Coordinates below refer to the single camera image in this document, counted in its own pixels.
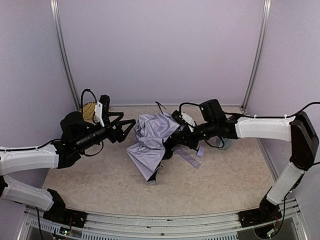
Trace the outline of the lavender folding umbrella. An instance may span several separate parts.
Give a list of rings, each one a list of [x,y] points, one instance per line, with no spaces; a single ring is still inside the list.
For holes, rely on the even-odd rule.
[[[141,114],[134,127],[135,144],[127,148],[127,154],[139,169],[147,183],[155,183],[161,161],[164,159],[164,141],[180,126],[172,114],[159,110],[156,114]]]

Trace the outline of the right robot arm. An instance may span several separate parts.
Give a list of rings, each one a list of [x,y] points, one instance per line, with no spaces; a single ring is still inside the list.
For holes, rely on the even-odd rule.
[[[165,154],[169,158],[177,145],[196,150],[200,141],[217,137],[217,149],[224,149],[226,140],[247,138],[286,141],[291,144],[291,157],[280,177],[261,201],[261,206],[277,206],[292,191],[311,167],[319,147],[319,137],[303,109],[292,115],[248,116],[224,112],[217,99],[198,105],[204,123],[192,125],[183,116],[182,110],[172,113],[172,118],[182,126],[164,142]]]

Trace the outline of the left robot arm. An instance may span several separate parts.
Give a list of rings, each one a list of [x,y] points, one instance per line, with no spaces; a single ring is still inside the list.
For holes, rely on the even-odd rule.
[[[42,146],[4,148],[0,151],[0,198],[35,207],[45,212],[63,211],[65,202],[57,191],[41,189],[10,177],[10,174],[34,169],[65,169],[74,165],[94,145],[123,142],[136,124],[124,120],[123,112],[107,112],[102,123],[89,123],[79,111],[69,113],[60,122],[62,136]]]

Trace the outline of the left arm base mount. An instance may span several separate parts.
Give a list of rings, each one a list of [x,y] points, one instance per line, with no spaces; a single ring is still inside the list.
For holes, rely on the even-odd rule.
[[[43,218],[62,225],[84,228],[88,214],[84,211],[69,208],[45,211]]]

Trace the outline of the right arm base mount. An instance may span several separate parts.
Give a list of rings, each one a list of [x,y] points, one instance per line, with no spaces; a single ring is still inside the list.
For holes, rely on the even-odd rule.
[[[270,211],[261,208],[240,211],[238,216],[242,228],[268,223],[283,217],[281,211],[278,209]]]

